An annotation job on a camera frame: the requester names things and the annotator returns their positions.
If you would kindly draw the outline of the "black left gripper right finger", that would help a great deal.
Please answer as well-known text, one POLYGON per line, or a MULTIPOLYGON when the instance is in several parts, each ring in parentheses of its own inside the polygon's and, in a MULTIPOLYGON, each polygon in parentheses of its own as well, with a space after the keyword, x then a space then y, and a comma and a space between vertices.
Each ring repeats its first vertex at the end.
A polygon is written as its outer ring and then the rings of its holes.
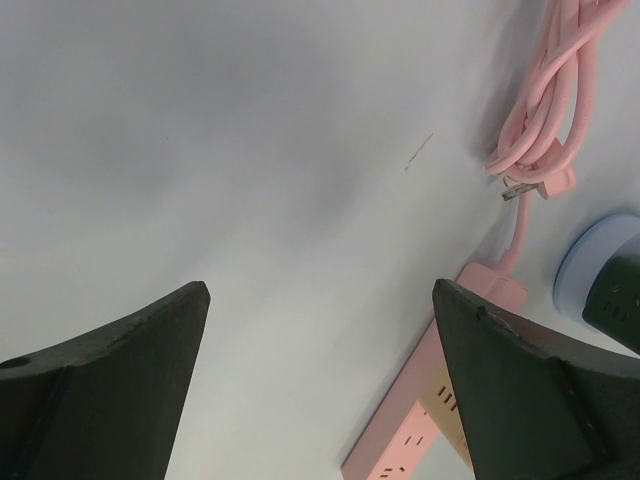
POLYGON ((638 478, 638 359, 451 280, 437 280, 432 299, 476 478, 638 478))

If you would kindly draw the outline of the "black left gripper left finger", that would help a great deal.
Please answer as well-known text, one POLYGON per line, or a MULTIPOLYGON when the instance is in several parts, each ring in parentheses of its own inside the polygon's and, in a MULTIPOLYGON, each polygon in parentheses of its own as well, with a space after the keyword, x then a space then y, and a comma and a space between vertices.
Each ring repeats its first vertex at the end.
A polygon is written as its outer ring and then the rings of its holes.
POLYGON ((1 364, 4 479, 162 479, 210 305, 202 281, 1 364))

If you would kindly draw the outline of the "beige cube socket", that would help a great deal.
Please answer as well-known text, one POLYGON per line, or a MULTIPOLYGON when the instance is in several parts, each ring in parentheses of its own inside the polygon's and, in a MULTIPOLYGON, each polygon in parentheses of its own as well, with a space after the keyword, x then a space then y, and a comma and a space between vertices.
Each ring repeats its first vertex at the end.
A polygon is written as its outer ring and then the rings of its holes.
POLYGON ((458 403, 444 362, 436 368, 427 382, 420 403, 462 461, 472 470, 458 403))

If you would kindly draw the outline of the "dark green cube socket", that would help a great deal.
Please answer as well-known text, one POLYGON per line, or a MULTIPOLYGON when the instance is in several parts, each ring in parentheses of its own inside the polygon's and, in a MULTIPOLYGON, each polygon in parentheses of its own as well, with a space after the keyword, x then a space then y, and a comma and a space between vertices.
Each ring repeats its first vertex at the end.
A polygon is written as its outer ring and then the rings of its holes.
POLYGON ((597 275, 583 320, 634 353, 640 348, 640 268, 638 254, 610 258, 597 275))

